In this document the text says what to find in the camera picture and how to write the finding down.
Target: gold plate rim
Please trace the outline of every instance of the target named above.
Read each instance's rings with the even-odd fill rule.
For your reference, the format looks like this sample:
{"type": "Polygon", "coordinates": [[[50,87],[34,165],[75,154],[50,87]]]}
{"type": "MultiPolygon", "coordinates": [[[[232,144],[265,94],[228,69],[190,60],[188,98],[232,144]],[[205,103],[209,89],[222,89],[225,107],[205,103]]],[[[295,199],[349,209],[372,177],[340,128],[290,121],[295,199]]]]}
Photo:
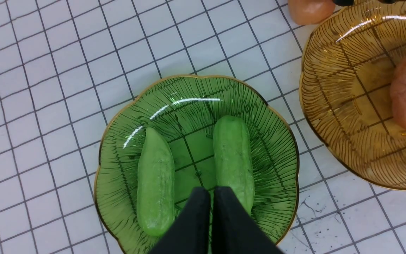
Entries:
{"type": "Polygon", "coordinates": [[[326,22],[328,22],[330,19],[335,18],[336,16],[340,15],[342,12],[344,12],[345,10],[347,10],[348,8],[352,8],[353,6],[349,6],[349,7],[343,7],[342,9],[340,9],[337,13],[334,13],[330,16],[330,18],[326,19],[325,21],[321,22],[320,24],[318,24],[316,26],[316,28],[314,28],[314,30],[311,32],[311,34],[308,37],[308,40],[306,41],[305,47],[303,47],[303,53],[302,53],[302,63],[300,65],[300,80],[299,80],[299,100],[300,100],[300,107],[302,108],[303,111],[303,116],[305,117],[306,122],[308,122],[309,127],[311,128],[311,130],[314,132],[314,134],[316,135],[317,138],[319,138],[319,140],[321,140],[321,142],[328,148],[328,150],[330,151],[330,153],[350,172],[352,172],[354,175],[358,176],[359,178],[361,178],[362,180],[365,180],[368,183],[372,183],[373,185],[377,185],[379,187],[382,188],[386,188],[389,190],[396,190],[396,191],[406,191],[406,188],[400,188],[400,187],[395,187],[395,186],[391,186],[391,185],[384,185],[382,183],[379,182],[375,182],[373,180],[370,180],[366,177],[361,176],[360,174],[358,174],[354,169],[352,169],[350,166],[348,166],[347,164],[345,164],[345,162],[333,151],[333,149],[331,148],[331,146],[321,137],[321,135],[316,131],[316,129],[314,128],[313,124],[311,123],[311,121],[308,118],[308,114],[306,112],[305,109],[305,104],[303,103],[303,96],[302,96],[302,84],[303,84],[303,65],[305,62],[305,57],[306,57],[306,50],[308,48],[308,44],[310,42],[310,40],[312,39],[312,37],[314,36],[314,32],[319,29],[323,24],[325,24],[326,22]]]}
{"type": "Polygon", "coordinates": [[[253,92],[255,92],[260,98],[261,100],[266,104],[266,106],[272,111],[274,112],[274,114],[276,114],[285,124],[286,128],[288,129],[289,133],[292,136],[292,140],[294,142],[295,145],[295,153],[296,153],[296,157],[297,157],[297,167],[296,167],[296,172],[295,172],[295,191],[297,193],[296,195],[296,199],[295,199],[295,207],[294,207],[294,212],[292,214],[292,218],[291,221],[288,225],[288,227],[286,228],[286,230],[284,231],[283,235],[276,241],[275,245],[280,244],[280,242],[283,240],[283,238],[287,235],[287,233],[289,232],[289,230],[291,229],[294,221],[295,221],[295,217],[297,216],[297,209],[298,209],[298,204],[299,204],[299,197],[300,197],[300,188],[299,188],[299,182],[298,182],[298,178],[299,178],[299,171],[300,171],[300,154],[299,151],[297,149],[297,141],[295,139],[295,136],[288,124],[288,122],[286,122],[286,120],[284,119],[283,116],[281,116],[281,114],[279,114],[274,108],[272,108],[267,101],[261,96],[260,93],[258,93],[258,91],[256,91],[253,87],[251,87],[250,85],[248,85],[246,82],[243,82],[239,79],[233,78],[233,77],[229,77],[229,76],[224,76],[224,75],[205,75],[205,76],[198,76],[198,75],[194,75],[194,74],[177,74],[177,75],[171,75],[168,77],[164,77],[156,82],[154,82],[153,84],[149,85],[147,88],[145,88],[132,102],[130,102],[129,104],[127,104],[126,106],[124,106],[121,110],[118,111],[117,114],[115,114],[115,116],[111,119],[111,121],[107,124],[106,129],[103,132],[103,136],[101,137],[101,141],[100,141],[100,147],[98,149],[98,168],[97,171],[95,172],[95,181],[93,183],[93,201],[95,202],[95,209],[97,210],[97,214],[98,217],[100,218],[101,222],[103,223],[103,225],[105,226],[105,228],[107,229],[108,233],[110,233],[117,241],[121,251],[124,254],[127,254],[125,252],[125,250],[122,248],[122,245],[119,241],[119,239],[116,237],[116,235],[110,230],[110,228],[107,226],[106,222],[104,222],[103,217],[101,216],[100,213],[100,209],[98,208],[98,201],[97,201],[97,180],[98,180],[98,174],[100,173],[100,169],[101,169],[101,148],[103,145],[103,141],[104,138],[106,136],[106,133],[108,132],[109,128],[111,127],[112,123],[114,122],[115,119],[117,119],[117,117],[123,112],[125,111],[127,108],[129,108],[130,106],[132,106],[134,103],[136,103],[138,101],[138,99],[144,94],[146,93],[148,90],[150,90],[151,88],[153,88],[155,85],[164,82],[165,80],[168,79],[174,79],[174,78],[179,78],[179,77],[188,77],[188,78],[196,78],[196,79],[208,79],[208,78],[223,78],[223,79],[231,79],[234,80],[236,82],[241,83],[242,85],[245,85],[246,87],[248,87],[249,89],[251,89],[253,92]]]}

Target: white tiled surface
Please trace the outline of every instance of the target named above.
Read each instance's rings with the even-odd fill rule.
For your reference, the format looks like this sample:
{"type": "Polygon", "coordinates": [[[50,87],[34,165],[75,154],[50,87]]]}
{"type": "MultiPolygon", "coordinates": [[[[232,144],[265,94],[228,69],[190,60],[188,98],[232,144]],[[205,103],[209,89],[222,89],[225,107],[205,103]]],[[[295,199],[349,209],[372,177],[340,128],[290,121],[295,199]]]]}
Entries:
{"type": "Polygon", "coordinates": [[[92,199],[100,135],[146,86],[187,73],[246,80],[291,125],[287,254],[406,254],[406,192],[347,172],[303,119],[313,29],[284,0],[0,0],[0,254],[121,253],[92,199]]]}

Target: amber glass plate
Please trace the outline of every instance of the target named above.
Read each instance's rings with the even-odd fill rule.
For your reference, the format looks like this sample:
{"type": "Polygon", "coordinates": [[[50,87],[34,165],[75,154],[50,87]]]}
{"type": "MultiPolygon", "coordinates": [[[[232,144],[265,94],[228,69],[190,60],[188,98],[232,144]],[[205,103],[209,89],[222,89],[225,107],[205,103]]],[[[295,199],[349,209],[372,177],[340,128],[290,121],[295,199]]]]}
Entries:
{"type": "Polygon", "coordinates": [[[252,218],[273,242],[294,221],[298,152],[283,118],[245,83],[229,77],[170,77],[147,88],[106,128],[95,179],[98,213],[127,253],[147,253],[158,238],[137,223],[137,163],[145,127],[169,143],[175,163],[176,215],[192,188],[216,185],[213,127],[224,115],[240,117],[250,132],[255,198],[252,218]]]}
{"type": "Polygon", "coordinates": [[[363,0],[311,34],[300,102],[314,131],[359,177],[406,190],[406,131],[393,120],[389,88],[406,55],[406,2],[363,0]]]}

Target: green cucumber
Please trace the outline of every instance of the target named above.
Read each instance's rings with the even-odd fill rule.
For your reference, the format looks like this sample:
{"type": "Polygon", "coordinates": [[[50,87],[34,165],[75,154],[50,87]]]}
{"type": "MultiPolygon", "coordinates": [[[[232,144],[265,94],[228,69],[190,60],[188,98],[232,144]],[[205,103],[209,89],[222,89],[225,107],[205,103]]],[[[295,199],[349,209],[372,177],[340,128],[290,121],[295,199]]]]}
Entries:
{"type": "Polygon", "coordinates": [[[220,118],[214,127],[213,147],[217,185],[231,187],[250,214],[255,183],[247,125],[238,117],[220,118]]]}
{"type": "Polygon", "coordinates": [[[137,220],[151,236],[162,236],[174,221],[174,162],[167,141],[146,128],[137,166],[137,220]]]}

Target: cucumber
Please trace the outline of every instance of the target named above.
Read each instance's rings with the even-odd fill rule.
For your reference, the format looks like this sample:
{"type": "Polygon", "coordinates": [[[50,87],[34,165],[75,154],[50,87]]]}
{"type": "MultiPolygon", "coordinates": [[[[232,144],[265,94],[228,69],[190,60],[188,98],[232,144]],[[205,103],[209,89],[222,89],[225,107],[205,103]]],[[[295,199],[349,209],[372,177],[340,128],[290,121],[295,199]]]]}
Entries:
{"type": "Polygon", "coordinates": [[[238,117],[220,118],[214,127],[213,147],[217,185],[231,187],[250,214],[255,183],[247,125],[238,117]]]}
{"type": "Polygon", "coordinates": [[[174,162],[167,141],[146,128],[137,166],[137,220],[151,236],[162,236],[174,221],[174,162]]]}

